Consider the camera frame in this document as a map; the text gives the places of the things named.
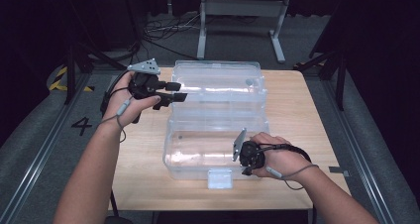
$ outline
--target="left hand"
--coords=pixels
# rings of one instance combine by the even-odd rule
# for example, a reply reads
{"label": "left hand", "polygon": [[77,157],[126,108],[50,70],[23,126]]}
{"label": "left hand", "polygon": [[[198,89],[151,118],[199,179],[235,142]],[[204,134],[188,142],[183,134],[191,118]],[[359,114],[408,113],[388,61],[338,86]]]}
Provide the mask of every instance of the left hand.
{"label": "left hand", "polygon": [[[108,118],[114,117],[117,114],[117,111],[121,107],[121,105],[123,105],[123,103],[127,99],[130,99],[132,97],[132,94],[128,90],[128,86],[133,75],[134,75],[133,71],[127,72],[126,74],[124,74],[124,76],[121,77],[120,81],[117,82],[113,91],[118,90],[120,88],[127,88],[127,89],[116,91],[111,96],[102,121]],[[129,125],[136,119],[137,116],[139,116],[139,114],[143,110],[150,108],[159,102],[160,102],[160,97],[158,95],[144,98],[144,99],[139,99],[139,100],[132,98],[130,100],[129,106],[119,118],[120,124],[123,127]],[[117,118],[111,119],[110,121],[107,121],[106,123],[111,123],[111,122],[115,123],[115,125],[119,127],[117,123]]]}

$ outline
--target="hand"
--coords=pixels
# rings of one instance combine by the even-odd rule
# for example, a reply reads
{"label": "hand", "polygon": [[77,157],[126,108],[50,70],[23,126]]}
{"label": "hand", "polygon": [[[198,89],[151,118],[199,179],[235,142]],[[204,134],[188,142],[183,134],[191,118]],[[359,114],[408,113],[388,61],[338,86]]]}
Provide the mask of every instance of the hand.
{"label": "hand", "polygon": [[[119,118],[120,124],[123,127],[132,123],[143,110],[149,107],[152,107],[160,102],[160,97],[158,95],[140,99],[140,100],[136,100],[132,98],[132,94],[128,90],[128,86],[133,75],[134,75],[133,71],[127,72],[126,74],[124,74],[124,76],[121,77],[120,81],[117,82],[113,90],[116,92],[112,94],[109,100],[108,107],[103,116],[102,121],[105,121],[109,118],[114,117],[117,114],[117,111],[120,109],[121,105],[123,105],[124,102],[130,98],[131,99],[130,99],[129,106]],[[117,118],[111,119],[110,121],[107,121],[106,123],[110,123],[110,122],[114,122],[115,125],[119,127],[117,123]]]}
{"label": "hand", "polygon": [[[257,144],[290,144],[282,137],[272,137],[267,133],[258,133],[251,137],[251,141],[254,141]],[[277,178],[269,173],[265,167],[271,167],[283,175],[288,175],[310,165],[310,163],[306,161],[300,154],[290,151],[268,150],[264,152],[264,155],[264,167],[253,169],[253,174],[259,177]],[[297,181],[298,175],[299,173],[289,177],[288,179]]]}

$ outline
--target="wrist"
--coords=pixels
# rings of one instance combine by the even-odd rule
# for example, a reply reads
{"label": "wrist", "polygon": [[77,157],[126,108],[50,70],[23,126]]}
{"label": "wrist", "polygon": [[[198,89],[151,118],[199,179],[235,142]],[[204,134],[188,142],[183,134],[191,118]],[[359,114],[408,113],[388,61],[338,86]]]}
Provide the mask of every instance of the wrist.
{"label": "wrist", "polygon": [[117,117],[111,119],[103,119],[98,125],[96,132],[120,136],[122,128],[118,124]]}
{"label": "wrist", "polygon": [[318,167],[311,167],[303,170],[298,173],[294,180],[299,182],[303,187],[306,187],[307,184],[311,183],[313,180],[318,177],[325,175]]}

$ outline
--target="forearm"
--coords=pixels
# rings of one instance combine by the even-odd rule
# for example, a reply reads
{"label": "forearm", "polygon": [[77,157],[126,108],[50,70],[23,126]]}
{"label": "forearm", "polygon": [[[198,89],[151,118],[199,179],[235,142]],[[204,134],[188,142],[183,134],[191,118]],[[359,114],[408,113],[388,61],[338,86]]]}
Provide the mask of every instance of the forearm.
{"label": "forearm", "polygon": [[98,127],[58,204],[54,223],[103,223],[120,147],[120,132]]}
{"label": "forearm", "polygon": [[298,179],[326,223],[377,223],[360,204],[320,169],[305,170]]}

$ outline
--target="dark background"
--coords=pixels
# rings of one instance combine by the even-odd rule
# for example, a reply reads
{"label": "dark background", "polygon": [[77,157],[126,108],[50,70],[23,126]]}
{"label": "dark background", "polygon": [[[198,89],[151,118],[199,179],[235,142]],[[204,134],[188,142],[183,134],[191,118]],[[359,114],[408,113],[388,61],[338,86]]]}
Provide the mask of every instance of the dark background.
{"label": "dark background", "polygon": [[[134,12],[136,27],[141,27],[146,12],[167,13],[165,0],[129,2],[139,9]],[[198,2],[173,0],[173,14],[196,10]],[[332,13],[331,5],[321,2],[326,1],[291,0],[289,13]],[[128,47],[135,40],[124,5],[124,0],[0,0],[0,145],[49,95],[47,79],[65,60],[69,45],[81,41],[110,51]],[[419,8],[420,0],[345,1],[315,49],[319,53],[345,52],[348,70],[417,202]],[[115,34],[115,29],[124,30]]]}

